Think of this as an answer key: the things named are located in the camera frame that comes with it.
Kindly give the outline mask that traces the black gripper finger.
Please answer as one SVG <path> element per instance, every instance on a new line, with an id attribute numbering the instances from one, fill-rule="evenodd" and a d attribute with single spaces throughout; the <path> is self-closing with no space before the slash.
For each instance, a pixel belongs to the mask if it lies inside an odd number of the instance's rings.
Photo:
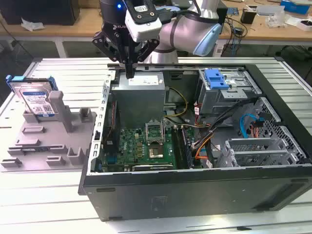
<path id="1" fill-rule="evenodd" d="M 135 51 L 135 47 L 130 48 L 130 78 L 135 74 L 135 63 L 143 62 L 158 47 L 159 40 L 148 40 L 145 45 Z"/>
<path id="2" fill-rule="evenodd" d="M 113 33 L 112 39 L 108 41 L 105 33 L 100 31 L 94 35 L 92 43 L 111 61 L 121 63 L 125 69 L 126 77 L 131 77 L 131 63 L 129 61 L 129 55 L 126 52 L 126 46 L 123 44 L 121 33 Z"/>

